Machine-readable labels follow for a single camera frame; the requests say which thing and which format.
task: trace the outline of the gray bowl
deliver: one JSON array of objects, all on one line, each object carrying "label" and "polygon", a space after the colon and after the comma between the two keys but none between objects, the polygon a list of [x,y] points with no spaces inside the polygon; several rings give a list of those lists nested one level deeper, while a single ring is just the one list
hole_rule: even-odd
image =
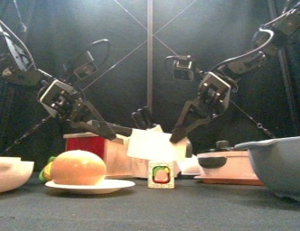
[{"label": "gray bowl", "polygon": [[257,177],[281,198],[300,201],[300,136],[241,143]]}]

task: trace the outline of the black backdrop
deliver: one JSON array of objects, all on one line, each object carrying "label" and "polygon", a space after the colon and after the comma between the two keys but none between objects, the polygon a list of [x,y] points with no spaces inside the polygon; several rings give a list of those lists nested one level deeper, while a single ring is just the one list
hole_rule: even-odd
[{"label": "black backdrop", "polygon": [[[150,104],[157,123],[170,132],[184,102],[196,97],[198,81],[174,80],[164,66],[165,58],[190,54],[198,61],[198,68],[208,70],[228,58],[244,54],[259,26],[271,20],[269,2],[154,0],[153,14],[149,14],[152,1],[146,0],[18,1],[21,19],[29,28],[22,33],[14,1],[0,1],[0,19],[26,42],[38,68],[54,77],[62,77],[62,65],[91,42],[109,39],[112,51],[108,62],[77,85],[108,122],[134,127],[132,112]],[[285,1],[276,3],[281,10]],[[146,42],[149,26],[154,34],[150,50]],[[149,52],[153,55],[150,64]],[[105,46],[94,49],[97,62],[105,54]],[[240,92],[232,95],[239,106],[277,137],[300,134],[300,44],[289,48],[288,55],[293,74],[291,87],[297,93],[292,95],[295,108],[289,106],[279,59],[244,75]],[[149,65],[153,70],[150,90]],[[14,90],[6,119],[0,111],[0,151],[47,116],[35,102],[35,93],[25,88]],[[0,108],[6,104],[6,93],[7,86],[0,80]],[[293,109],[297,109],[299,118],[291,113]],[[70,132],[75,131],[66,123],[51,120],[9,155],[35,160],[35,168],[41,169],[49,156],[65,150],[62,136]],[[244,113],[230,106],[226,114],[208,127],[200,127],[190,133],[194,152],[214,147],[216,141],[222,139],[235,145],[269,137]]]}]

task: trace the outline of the red container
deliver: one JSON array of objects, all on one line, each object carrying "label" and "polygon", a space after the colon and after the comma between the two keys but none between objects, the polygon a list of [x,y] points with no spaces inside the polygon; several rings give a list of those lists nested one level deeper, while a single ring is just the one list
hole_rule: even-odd
[{"label": "red container", "polygon": [[101,136],[87,136],[81,134],[66,135],[67,139],[67,148],[66,150],[85,150],[97,154],[102,159],[106,158],[106,139]]}]

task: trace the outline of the table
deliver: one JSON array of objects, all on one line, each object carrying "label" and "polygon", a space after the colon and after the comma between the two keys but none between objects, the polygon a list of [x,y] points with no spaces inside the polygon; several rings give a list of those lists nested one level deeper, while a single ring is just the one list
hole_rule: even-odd
[{"label": "table", "polygon": [[51,189],[35,172],[0,194],[0,231],[10,230],[300,230],[300,202],[264,186],[176,180],[176,189],[149,189],[146,180],[110,194]]}]

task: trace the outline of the cable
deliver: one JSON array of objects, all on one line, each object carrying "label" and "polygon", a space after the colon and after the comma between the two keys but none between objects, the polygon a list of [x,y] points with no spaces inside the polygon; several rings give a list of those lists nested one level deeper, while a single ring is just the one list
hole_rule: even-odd
[{"label": "cable", "polygon": [[10,30],[10,28],[6,26],[6,24],[0,21],[0,24],[3,25],[3,27],[7,29],[7,31],[11,33],[14,39],[19,42],[22,48],[25,49],[25,51],[27,52],[29,54],[29,58],[31,60],[31,65],[30,67],[27,68],[27,70],[30,70],[31,67],[34,67],[34,70],[38,70],[37,69],[37,65],[35,65],[35,62],[34,62],[34,58],[31,56],[31,53],[30,53],[30,50],[29,48],[26,47],[26,44],[23,43],[23,41],[21,40],[21,38],[18,37],[18,35]]},{"label": "cable", "polygon": [[249,51],[247,54],[241,55],[241,56],[237,56],[235,58],[230,58],[225,61],[222,61],[220,64],[217,64],[212,69],[210,71],[214,71],[216,69],[218,69],[222,65],[225,65],[226,63],[230,63],[233,61],[237,61],[237,60],[241,60],[241,59],[245,59],[247,57],[249,57],[251,55],[253,55],[255,53],[260,52],[272,42],[273,40],[273,37],[275,37],[275,32],[272,30],[268,30],[268,29],[263,29],[260,28],[260,31],[261,32],[267,32],[269,34],[269,39],[264,42],[264,44],[261,46],[259,46],[256,49],[253,49],[252,51]]},{"label": "cable", "polygon": [[102,43],[106,43],[106,45],[108,45],[108,50],[106,50],[106,57],[105,57],[104,61],[101,62],[100,66],[106,62],[106,59],[109,58],[110,42],[109,42],[108,39],[104,39],[104,40],[100,40],[100,41],[93,42],[93,43],[81,51],[81,53],[79,53],[75,57],[73,57],[73,58],[70,59],[70,61],[69,61],[70,66],[69,66],[69,68],[67,68],[67,72],[71,71],[71,68],[74,67],[74,63],[77,62],[78,58],[83,55],[83,53],[87,52],[94,46],[101,45]]},{"label": "cable", "polygon": [[292,0],[287,0],[285,6],[283,8],[281,14],[285,14],[292,4]]},{"label": "cable", "polygon": [[165,65],[165,69],[168,70],[168,73],[170,74],[170,76],[173,76],[173,73],[172,73],[172,71],[169,70],[168,61],[169,61],[169,60],[178,60],[178,58],[180,58],[180,56],[168,56],[168,57],[165,58],[165,63],[164,63],[164,65]]},{"label": "cable", "polygon": [[18,12],[18,16],[19,16],[21,32],[22,32],[22,33],[26,33],[26,32],[27,32],[27,26],[26,26],[26,24],[22,22],[22,19],[21,19],[19,5],[18,5],[18,1],[17,1],[17,0],[14,0],[14,5],[15,5],[17,12]]},{"label": "cable", "polygon": [[18,139],[18,140],[15,140],[15,142],[2,151],[2,153],[0,153],[0,156],[3,156],[5,154],[7,154],[9,152],[10,152],[10,150],[17,146],[17,145],[19,145],[22,142],[23,142],[23,140],[33,134],[33,133],[35,133],[37,132],[37,130],[41,128],[41,126],[49,121],[49,119],[51,119],[53,118],[53,116],[47,116],[42,121],[41,121],[41,123],[38,124],[38,125],[35,125],[27,132],[26,132],[26,134],[23,134],[23,136]]},{"label": "cable", "polygon": [[[289,1],[288,1],[287,6],[284,7],[284,10],[283,10],[283,11],[287,11],[289,5],[291,5],[291,3],[289,3]],[[267,24],[264,24],[263,27],[267,27],[269,24],[276,23],[283,17],[285,17],[288,14],[291,14],[291,13],[295,11],[295,9],[297,9],[299,7],[300,7],[300,2],[299,2],[299,3],[293,6],[293,8],[292,8],[288,12],[285,12],[280,17],[277,17],[277,18],[273,19],[271,22],[268,22]]]},{"label": "cable", "polygon": [[82,91],[85,91],[94,83],[97,80],[100,80],[108,73],[109,71],[112,71],[120,64],[121,62],[124,62],[128,57],[146,44],[146,40],[144,41],[144,43],[141,43],[136,48],[134,50],[105,71],[105,73],[101,74],[101,76],[98,76],[96,78],[96,80],[82,89]]}]

